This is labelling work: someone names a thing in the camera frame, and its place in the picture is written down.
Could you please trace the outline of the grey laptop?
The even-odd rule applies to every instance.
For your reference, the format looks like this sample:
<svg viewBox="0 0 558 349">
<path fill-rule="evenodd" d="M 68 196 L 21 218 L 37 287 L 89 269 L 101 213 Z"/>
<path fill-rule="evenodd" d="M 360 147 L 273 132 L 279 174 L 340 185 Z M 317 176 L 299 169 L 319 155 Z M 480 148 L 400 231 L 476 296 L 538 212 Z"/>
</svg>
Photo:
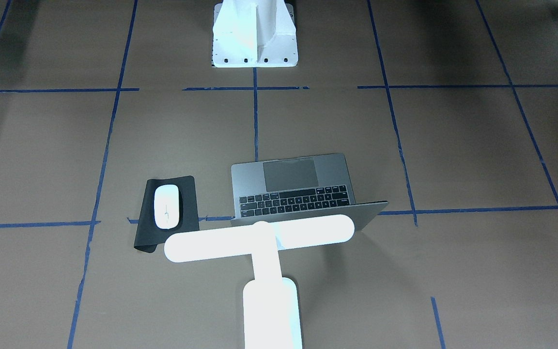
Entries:
<svg viewBox="0 0 558 349">
<path fill-rule="evenodd" d="M 356 202 L 343 153 L 239 163 L 231 179 L 233 227 L 341 214 L 361 230 L 388 206 Z"/>
</svg>

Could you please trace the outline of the white computer mouse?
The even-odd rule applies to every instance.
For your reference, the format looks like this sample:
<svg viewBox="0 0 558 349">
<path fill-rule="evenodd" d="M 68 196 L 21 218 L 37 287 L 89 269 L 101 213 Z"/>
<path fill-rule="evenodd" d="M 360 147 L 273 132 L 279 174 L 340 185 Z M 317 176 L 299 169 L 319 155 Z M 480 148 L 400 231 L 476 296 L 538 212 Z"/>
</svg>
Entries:
<svg viewBox="0 0 558 349">
<path fill-rule="evenodd" d="M 180 190 L 177 185 L 161 185 L 154 192 L 154 221 L 169 230 L 180 223 Z"/>
</svg>

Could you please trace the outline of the black mouse pad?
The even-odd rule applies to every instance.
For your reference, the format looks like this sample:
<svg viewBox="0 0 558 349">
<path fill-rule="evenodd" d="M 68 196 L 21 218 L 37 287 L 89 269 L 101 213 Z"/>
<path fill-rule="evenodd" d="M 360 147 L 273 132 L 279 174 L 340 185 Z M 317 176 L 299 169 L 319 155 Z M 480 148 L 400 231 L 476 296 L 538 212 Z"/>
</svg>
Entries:
<svg viewBox="0 0 558 349">
<path fill-rule="evenodd" d="M 154 221 L 154 192 L 161 185 L 177 185 L 180 190 L 180 223 L 177 227 L 162 230 Z M 153 253 L 157 245 L 165 243 L 175 233 L 199 230 L 195 179 L 192 176 L 171 179 L 148 179 L 138 219 L 134 248 Z"/>
</svg>

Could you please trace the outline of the white desk lamp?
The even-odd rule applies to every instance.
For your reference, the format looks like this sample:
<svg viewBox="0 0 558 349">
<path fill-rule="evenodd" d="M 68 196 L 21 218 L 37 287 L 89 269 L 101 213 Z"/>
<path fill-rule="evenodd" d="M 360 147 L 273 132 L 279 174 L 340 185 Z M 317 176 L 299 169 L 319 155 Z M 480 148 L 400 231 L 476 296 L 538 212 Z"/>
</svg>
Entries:
<svg viewBox="0 0 558 349">
<path fill-rule="evenodd" d="M 283 277 L 279 251 L 343 243 L 355 224 L 344 215 L 282 222 L 257 222 L 170 236 L 166 258 L 175 263 L 249 254 L 254 279 L 242 291 L 244 343 L 247 349 L 301 349 L 297 288 Z"/>
</svg>

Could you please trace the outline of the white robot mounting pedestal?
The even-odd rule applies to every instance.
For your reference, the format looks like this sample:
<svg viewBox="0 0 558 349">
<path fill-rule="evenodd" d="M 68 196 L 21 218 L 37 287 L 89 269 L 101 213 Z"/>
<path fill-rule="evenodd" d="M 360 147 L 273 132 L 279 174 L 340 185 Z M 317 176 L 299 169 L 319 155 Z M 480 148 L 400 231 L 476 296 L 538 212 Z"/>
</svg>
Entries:
<svg viewBox="0 0 558 349">
<path fill-rule="evenodd" d="M 216 68 L 297 66 L 294 0 L 224 0 L 214 6 L 212 31 Z"/>
</svg>

